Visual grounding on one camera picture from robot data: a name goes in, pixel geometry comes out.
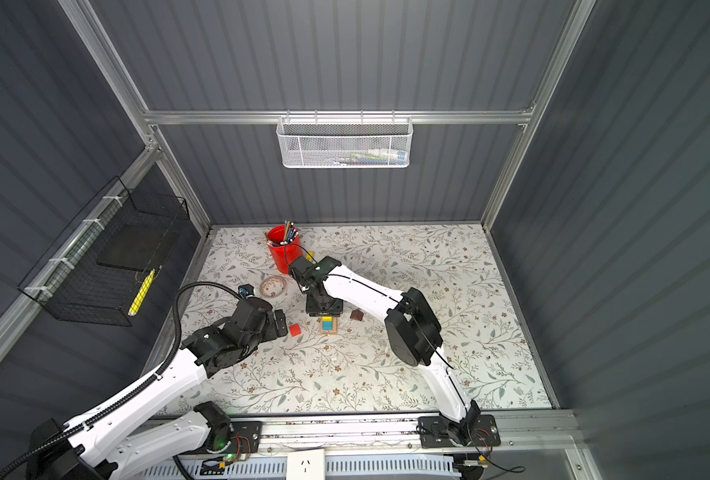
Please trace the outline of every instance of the yellow marker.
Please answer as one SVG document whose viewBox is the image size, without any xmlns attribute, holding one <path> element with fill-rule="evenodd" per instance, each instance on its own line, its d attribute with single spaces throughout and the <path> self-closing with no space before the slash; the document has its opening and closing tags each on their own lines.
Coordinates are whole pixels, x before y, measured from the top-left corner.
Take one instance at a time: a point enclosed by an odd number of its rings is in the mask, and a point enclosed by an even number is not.
<svg viewBox="0 0 710 480">
<path fill-rule="evenodd" d="M 139 288 L 139 293 L 136 294 L 136 298 L 134 298 L 134 301 L 130 304 L 130 309 L 128 309 L 128 314 L 130 316 L 134 316 L 137 313 L 139 313 L 139 307 L 141 306 L 141 303 L 144 302 L 144 297 L 147 295 L 147 291 L 150 289 L 150 285 L 152 285 L 152 280 L 155 278 L 155 270 L 152 269 L 149 275 L 147 275 L 147 278 L 144 279 L 144 282 L 141 283 L 141 287 Z"/>
</svg>

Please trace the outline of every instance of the gray corrugated wall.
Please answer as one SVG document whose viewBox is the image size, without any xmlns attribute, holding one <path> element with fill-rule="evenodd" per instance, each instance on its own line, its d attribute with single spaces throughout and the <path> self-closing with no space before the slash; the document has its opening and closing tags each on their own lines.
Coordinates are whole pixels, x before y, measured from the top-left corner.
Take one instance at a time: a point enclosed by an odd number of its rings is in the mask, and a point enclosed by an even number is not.
<svg viewBox="0 0 710 480">
<path fill-rule="evenodd" d="M 710 478 L 710 1 L 600 2 L 493 228 L 604 478 Z"/>
<path fill-rule="evenodd" d="M 526 108 L 571 4 L 93 2 L 155 110 Z"/>
<path fill-rule="evenodd" d="M 138 190 L 171 195 L 153 167 Z M 42 312 L 0 365 L 0 468 L 27 451 L 29 433 L 103 402 L 141 374 L 200 240 L 189 225 L 131 327 L 60 322 Z M 20 468 L 9 478 L 23 478 Z"/>
<path fill-rule="evenodd" d="M 408 168 L 284 168 L 271 126 L 160 127 L 215 224 L 478 220 L 519 127 L 418 125 Z"/>
<path fill-rule="evenodd" d="M 144 145 L 55 2 L 0 2 L 0 315 Z"/>
<path fill-rule="evenodd" d="M 151 109 L 528 108 L 570 0 L 93 2 Z M 288 170 L 270 127 L 161 127 L 215 224 L 476 220 L 515 126 L 417 126 L 411 165 Z"/>
</svg>

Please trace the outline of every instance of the red pencil cup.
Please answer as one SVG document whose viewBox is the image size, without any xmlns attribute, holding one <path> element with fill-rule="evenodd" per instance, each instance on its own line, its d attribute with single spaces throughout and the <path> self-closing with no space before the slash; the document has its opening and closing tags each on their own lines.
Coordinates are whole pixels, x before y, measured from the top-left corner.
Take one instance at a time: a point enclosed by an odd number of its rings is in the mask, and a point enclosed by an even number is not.
<svg viewBox="0 0 710 480">
<path fill-rule="evenodd" d="M 270 242 L 279 244 L 283 241 L 283 231 L 285 231 L 285 229 L 285 225 L 276 226 L 270 230 L 270 233 L 267 234 L 267 238 L 270 239 Z M 278 271 L 282 274 L 288 275 L 288 266 L 292 264 L 294 260 L 302 256 L 303 250 L 300 246 L 301 234 L 297 234 L 297 237 L 293 239 L 293 242 L 288 245 L 268 246 L 270 248 L 270 254 L 272 254 L 272 260 L 275 260 L 275 266 Z"/>
</svg>

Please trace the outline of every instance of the black cable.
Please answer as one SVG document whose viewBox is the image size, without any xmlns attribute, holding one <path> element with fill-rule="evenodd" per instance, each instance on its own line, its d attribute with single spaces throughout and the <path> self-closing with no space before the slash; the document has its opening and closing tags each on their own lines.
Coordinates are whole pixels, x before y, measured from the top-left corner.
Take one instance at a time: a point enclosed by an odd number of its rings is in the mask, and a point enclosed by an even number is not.
<svg viewBox="0 0 710 480">
<path fill-rule="evenodd" d="M 298 244 L 285 244 L 285 245 L 283 245 L 283 256 L 286 257 L 286 265 L 288 265 L 289 267 L 291 267 L 291 264 L 288 263 L 288 247 L 289 247 L 289 246 L 298 246 L 299 248 L 302 249 L 302 251 L 303 251 L 305 254 L 307 254 L 307 255 L 310 256 L 310 260 L 312 260 L 313 263 L 317 264 L 317 260 L 315 260 L 315 257 L 312 256 L 312 254 L 310 254 L 310 251 L 309 251 L 308 249 L 304 248 L 302 245 L 298 245 Z"/>
<path fill-rule="evenodd" d="M 424 339 L 427 341 L 427 343 L 429 344 L 429 348 L 435 350 L 435 346 L 434 346 L 433 343 L 427 338 L 427 335 L 424 334 L 424 332 L 422 331 L 422 328 L 421 328 L 421 327 L 419 328 L 419 333 L 421 333 L 422 336 L 424 337 Z M 438 352 L 433 352 L 433 353 L 437 353 L 438 357 L 439 357 L 441 360 L 443 360 L 443 363 L 445 363 L 446 366 L 448 366 L 451 370 L 456 370 L 456 369 L 454 369 L 454 368 L 451 366 L 450 363 L 448 363 L 448 362 L 446 361 L 446 359 L 444 359 L 442 356 L 440 356 L 440 354 L 439 354 Z"/>
<path fill-rule="evenodd" d="M 149 387 L 149 385 L 151 385 L 152 382 L 159 379 L 163 375 L 165 370 L 168 369 L 168 366 L 170 365 L 170 363 L 174 361 L 174 357 L 176 356 L 176 353 L 179 350 L 179 345 L 181 344 L 181 314 L 179 313 L 179 298 L 181 297 L 182 293 L 189 290 L 190 288 L 194 288 L 196 286 L 201 286 L 201 285 L 215 286 L 215 287 L 221 288 L 222 290 L 225 290 L 226 292 L 232 294 L 237 299 L 241 298 L 241 296 L 238 295 L 234 290 L 232 290 L 231 288 L 229 288 L 227 286 L 221 285 L 220 283 L 194 282 L 194 283 L 188 283 L 187 285 L 182 286 L 179 289 L 179 291 L 176 293 L 176 299 L 174 300 L 173 311 L 174 311 L 174 319 L 176 320 L 174 322 L 174 342 L 170 347 L 170 351 L 168 352 L 168 355 L 165 357 L 165 360 L 163 360 L 163 362 L 160 364 L 158 369 L 155 370 L 154 373 L 150 374 L 136 388 L 131 390 L 129 393 L 123 395 L 118 401 L 112 403 L 109 407 L 104 408 L 99 413 L 92 416 L 91 418 L 89 418 L 85 422 L 81 423 L 80 425 L 73 426 L 72 428 L 68 428 L 67 430 L 64 430 L 62 433 L 49 439 L 43 445 L 41 445 L 37 448 L 34 448 L 33 450 L 30 450 L 29 452 L 27 452 L 21 456 L 16 457 L 16 459 L 13 462 L 4 466 L 3 469 L 0 471 L 0 480 L 3 480 L 5 477 L 11 475 L 11 473 L 14 472 L 14 470 L 16 468 L 19 468 L 20 466 L 25 464 L 30 457 L 35 456 L 41 452 L 44 452 L 45 450 L 48 450 L 49 448 L 63 442 L 64 440 L 73 436 L 74 434 L 76 434 L 78 432 L 82 432 L 86 428 L 91 428 L 96 422 L 98 422 L 102 418 L 106 417 L 110 413 L 114 412 L 118 408 L 122 407 L 126 403 L 128 403 L 129 400 L 136 397 L 140 392 L 142 392 L 144 389 Z"/>
<path fill-rule="evenodd" d="M 342 278 L 346 278 L 346 279 L 351 280 L 351 281 L 353 281 L 353 282 L 355 282 L 355 283 L 360 283 L 360 285 L 363 285 L 363 286 L 365 286 L 365 287 L 367 287 L 367 288 L 370 288 L 370 289 L 373 290 L 374 292 L 379 293 L 380 295 L 386 296 L 387 298 L 389 298 L 389 299 L 392 300 L 393 302 L 396 302 L 396 303 L 400 304 L 400 302 L 399 302 L 398 300 L 395 300 L 394 298 L 392 298 L 392 297 L 389 296 L 388 294 L 386 294 L 386 293 L 384 293 L 384 292 L 380 292 L 379 290 L 373 288 L 371 285 L 368 285 L 368 284 L 366 284 L 366 283 L 363 283 L 363 282 L 361 282 L 360 280 L 354 279 L 354 278 L 349 277 L 349 276 L 340 275 L 340 274 L 328 274 L 327 276 L 341 276 Z"/>
<path fill-rule="evenodd" d="M 173 459 L 176 464 L 176 468 L 179 470 L 181 476 L 185 477 L 185 480 L 195 480 L 195 478 L 187 471 L 185 466 L 181 465 L 181 460 L 178 455 L 174 455 Z"/>
<path fill-rule="evenodd" d="M 464 400 L 462 399 L 461 394 L 459 394 L 459 390 L 456 389 L 456 386 L 453 384 L 453 382 L 451 382 L 451 385 L 453 386 L 453 389 L 456 390 L 456 395 L 459 396 L 459 400 L 462 400 L 462 404 L 464 404 Z M 467 408 L 465 408 L 464 416 L 465 416 L 465 418 L 467 417 Z M 494 448 L 492 446 L 490 446 L 488 454 L 484 455 L 483 452 L 480 451 L 480 448 L 478 447 L 478 445 L 475 443 L 475 438 L 473 438 L 473 434 L 469 430 L 469 423 L 467 424 L 467 435 L 469 436 L 470 443 L 472 443 L 473 447 L 475 447 L 475 450 L 478 451 L 478 455 L 482 456 L 489 464 L 497 467 L 499 470 L 501 470 L 504 473 L 523 473 L 523 472 L 525 472 L 524 466 L 504 468 L 504 467 L 498 466 L 494 462 L 492 462 L 491 461 L 491 454 L 493 453 Z"/>
</svg>

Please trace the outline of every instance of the yellow object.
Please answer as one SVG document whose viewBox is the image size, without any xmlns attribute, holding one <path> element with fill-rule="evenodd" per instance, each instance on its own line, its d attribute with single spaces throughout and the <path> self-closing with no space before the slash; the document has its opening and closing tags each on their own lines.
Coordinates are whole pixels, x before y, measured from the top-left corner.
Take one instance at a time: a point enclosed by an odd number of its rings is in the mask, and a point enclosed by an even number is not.
<svg viewBox="0 0 710 480">
<path fill-rule="evenodd" d="M 323 324 L 325 322 L 331 322 L 331 329 L 330 330 L 323 329 Z M 336 335 L 336 333 L 337 333 L 337 319 L 332 316 L 322 316 L 321 317 L 321 333 L 323 333 L 325 335 Z"/>
<path fill-rule="evenodd" d="M 147 291 L 150 289 L 150 285 L 152 285 L 152 280 L 155 278 L 155 269 L 152 269 L 149 275 L 147 275 L 147 278 L 144 279 L 144 282 L 141 283 L 141 287 L 139 287 L 139 293 L 136 294 L 136 298 L 134 298 L 134 301 L 130 304 L 130 309 L 128 309 L 128 314 L 130 316 L 134 316 L 137 313 L 139 313 L 139 307 L 141 307 L 141 303 L 144 302 L 144 297 L 147 295 Z"/>
</svg>

